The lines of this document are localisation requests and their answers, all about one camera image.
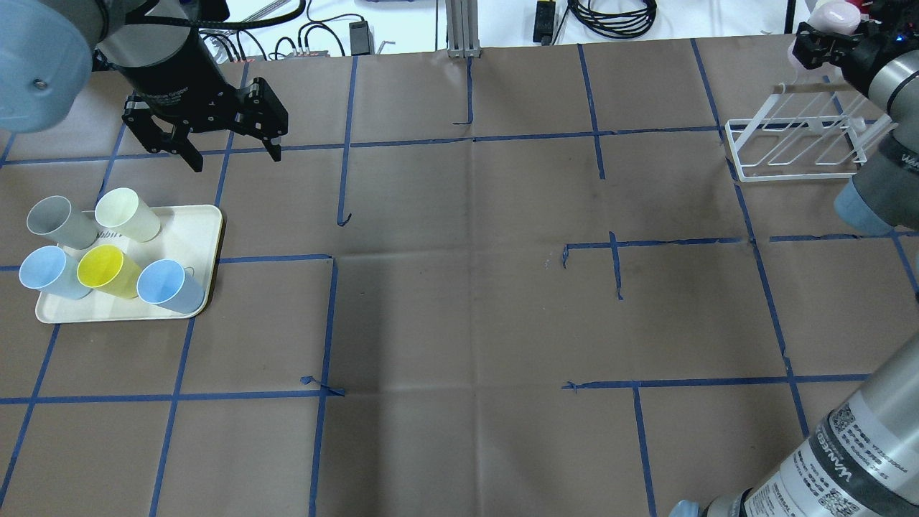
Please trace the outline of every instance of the metal post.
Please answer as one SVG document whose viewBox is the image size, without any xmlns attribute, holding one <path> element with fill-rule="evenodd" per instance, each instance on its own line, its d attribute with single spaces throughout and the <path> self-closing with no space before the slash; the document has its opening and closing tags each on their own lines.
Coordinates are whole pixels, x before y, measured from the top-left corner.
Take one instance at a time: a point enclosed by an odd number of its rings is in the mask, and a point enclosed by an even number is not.
<svg viewBox="0 0 919 517">
<path fill-rule="evenodd" d="M 478 0 L 447 0 L 447 55 L 479 57 Z"/>
</svg>

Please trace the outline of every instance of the plastic cup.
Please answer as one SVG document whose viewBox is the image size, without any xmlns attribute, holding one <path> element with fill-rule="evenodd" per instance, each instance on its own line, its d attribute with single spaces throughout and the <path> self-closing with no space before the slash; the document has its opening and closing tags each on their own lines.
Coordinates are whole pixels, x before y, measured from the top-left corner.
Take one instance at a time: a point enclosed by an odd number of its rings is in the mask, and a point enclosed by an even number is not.
<svg viewBox="0 0 919 517">
<path fill-rule="evenodd" d="M 110 244 L 90 249 L 76 268 L 76 278 L 80 283 L 118 298 L 137 297 L 139 276 L 141 267 Z"/>
<path fill-rule="evenodd" d="M 138 242 L 147 242 L 160 233 L 160 218 L 137 192 L 124 187 L 102 196 L 96 205 L 96 222 Z"/>
<path fill-rule="evenodd" d="M 28 211 L 26 227 L 37 236 L 75 249 L 92 246 L 99 236 L 92 220 L 63 196 L 50 196 L 36 203 Z"/>
<path fill-rule="evenodd" d="M 40 247 L 19 266 L 19 281 L 29 289 L 79 300 L 92 289 L 76 279 L 76 258 L 56 246 Z"/>
<path fill-rule="evenodd" d="M 193 313 L 204 301 L 204 288 L 181 264 L 169 258 L 144 268 L 137 293 L 148 303 L 182 314 Z"/>
</svg>

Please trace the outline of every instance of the white cup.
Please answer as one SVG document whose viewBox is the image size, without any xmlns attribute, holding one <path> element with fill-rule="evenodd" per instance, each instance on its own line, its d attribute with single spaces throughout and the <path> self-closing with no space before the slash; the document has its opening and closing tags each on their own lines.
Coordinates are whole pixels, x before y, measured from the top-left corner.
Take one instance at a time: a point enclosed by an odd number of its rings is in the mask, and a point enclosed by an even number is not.
<svg viewBox="0 0 919 517">
<path fill-rule="evenodd" d="M 75 249 L 90 247 L 99 236 L 92 220 L 63 196 L 50 196 L 36 203 L 28 211 L 26 227 L 37 236 Z"/>
<path fill-rule="evenodd" d="M 138 242 L 147 242 L 160 233 L 160 218 L 137 192 L 124 187 L 102 196 L 96 204 L 96 222 Z"/>
<path fill-rule="evenodd" d="M 92 289 L 76 279 L 76 258 L 56 246 L 40 247 L 19 266 L 19 281 L 29 289 L 79 300 Z"/>
<path fill-rule="evenodd" d="M 163 258 L 150 264 L 137 279 L 137 294 L 148 303 L 190 314 L 204 302 L 204 288 L 181 264 Z"/>
</svg>

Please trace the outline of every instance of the white tray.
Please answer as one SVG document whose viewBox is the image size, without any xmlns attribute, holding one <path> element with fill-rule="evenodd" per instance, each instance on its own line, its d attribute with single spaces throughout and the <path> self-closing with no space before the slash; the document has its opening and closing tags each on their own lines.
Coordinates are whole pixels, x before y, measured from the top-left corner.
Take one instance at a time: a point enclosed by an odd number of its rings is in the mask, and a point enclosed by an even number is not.
<svg viewBox="0 0 919 517">
<path fill-rule="evenodd" d="M 180 314 L 147 304 L 140 298 L 125 300 L 111 294 L 92 291 L 80 300 L 68 300 L 40 293 L 35 316 L 43 323 L 80 323 L 86 321 L 125 321 L 142 319 L 184 319 L 197 315 L 210 299 L 211 280 L 221 242 L 223 213 L 213 205 L 154 207 L 163 229 L 148 242 L 135 242 L 126 236 L 99 228 L 99 239 L 87 249 L 61 246 L 79 260 L 90 249 L 111 244 L 128 254 L 141 268 L 158 259 L 172 259 L 186 267 L 204 286 L 204 301 L 191 314 Z M 94 219 L 92 212 L 86 212 Z"/>
</svg>

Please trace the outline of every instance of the black power adapter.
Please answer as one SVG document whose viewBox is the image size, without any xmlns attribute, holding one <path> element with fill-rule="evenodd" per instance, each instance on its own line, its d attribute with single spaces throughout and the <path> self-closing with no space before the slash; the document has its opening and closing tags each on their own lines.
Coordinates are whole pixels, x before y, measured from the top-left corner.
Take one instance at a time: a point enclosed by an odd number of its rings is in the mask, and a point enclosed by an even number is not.
<svg viewBox="0 0 919 517">
<path fill-rule="evenodd" d="M 538 0 L 536 22 L 533 24 L 533 42 L 543 46 L 552 43 L 555 33 L 555 0 Z"/>
<path fill-rule="evenodd" d="M 373 34 L 370 25 L 361 20 L 348 24 L 351 36 L 351 55 L 370 55 L 373 53 Z"/>
</svg>

